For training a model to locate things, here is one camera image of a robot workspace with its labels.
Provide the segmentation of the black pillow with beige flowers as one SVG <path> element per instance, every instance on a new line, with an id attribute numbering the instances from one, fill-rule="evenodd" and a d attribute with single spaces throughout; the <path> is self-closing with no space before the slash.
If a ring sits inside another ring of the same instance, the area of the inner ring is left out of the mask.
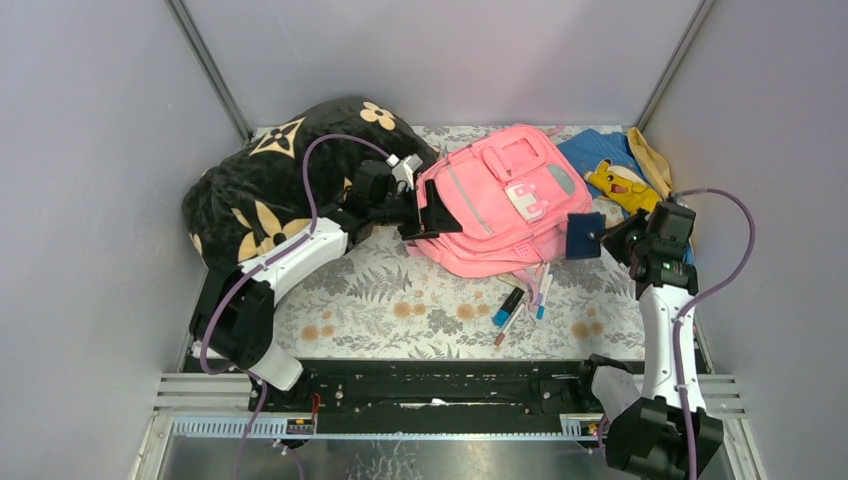
<path id="1" fill-rule="evenodd" d="M 437 159 L 391 111 L 362 96 L 324 101 L 206 170 L 183 197 L 184 224 L 207 268 L 233 267 L 308 227 L 311 202 L 337 208 L 362 162 L 412 154 Z"/>

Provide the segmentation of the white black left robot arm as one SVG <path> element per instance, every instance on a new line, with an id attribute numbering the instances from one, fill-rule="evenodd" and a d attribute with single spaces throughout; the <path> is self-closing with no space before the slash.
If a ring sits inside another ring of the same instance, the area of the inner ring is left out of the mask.
<path id="1" fill-rule="evenodd" d="M 207 274 L 190 323 L 203 364 L 215 353 L 229 365 L 272 386 L 272 398 L 288 411 L 309 401 L 302 364 L 274 338 L 274 315 L 283 298 L 309 275 L 365 241 L 377 225 L 392 225 L 404 238 L 435 238 L 458 231 L 433 184 L 419 185 L 419 155 L 365 161 L 339 208 L 307 219 L 305 228 L 233 268 Z"/>

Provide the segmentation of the navy blue wallet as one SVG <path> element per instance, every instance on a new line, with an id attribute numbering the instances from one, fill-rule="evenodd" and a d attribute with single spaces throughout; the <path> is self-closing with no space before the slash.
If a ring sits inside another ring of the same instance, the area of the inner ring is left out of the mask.
<path id="1" fill-rule="evenodd" d="M 602 213 L 570 213 L 567 220 L 565 258 L 583 260 L 601 256 L 601 243 L 596 238 L 605 230 Z"/>

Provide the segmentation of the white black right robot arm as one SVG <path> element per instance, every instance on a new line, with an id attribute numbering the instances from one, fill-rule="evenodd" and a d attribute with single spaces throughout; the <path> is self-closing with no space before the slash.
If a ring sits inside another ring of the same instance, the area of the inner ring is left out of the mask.
<path id="1" fill-rule="evenodd" d="M 598 436 L 609 467 L 642 479 L 695 479 L 723 439 L 723 424 L 706 408 L 698 383 L 692 301 L 696 268 L 685 250 L 695 214 L 672 202 L 641 210 L 600 234 L 601 244 L 626 265 L 645 335 L 641 382 L 616 362 L 593 356 L 594 373 L 573 386 L 583 410 L 603 408 L 608 426 Z"/>

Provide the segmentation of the pink student backpack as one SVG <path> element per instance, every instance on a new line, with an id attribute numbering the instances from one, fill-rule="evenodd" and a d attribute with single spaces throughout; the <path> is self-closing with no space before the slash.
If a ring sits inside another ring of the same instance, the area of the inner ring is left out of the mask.
<path id="1" fill-rule="evenodd" d="M 409 240 L 407 250 L 464 278 L 563 256 L 570 215 L 592 206 L 582 176 L 545 133 L 528 125 L 498 130 L 438 160 L 417 181 L 423 205 L 428 184 L 461 229 Z"/>

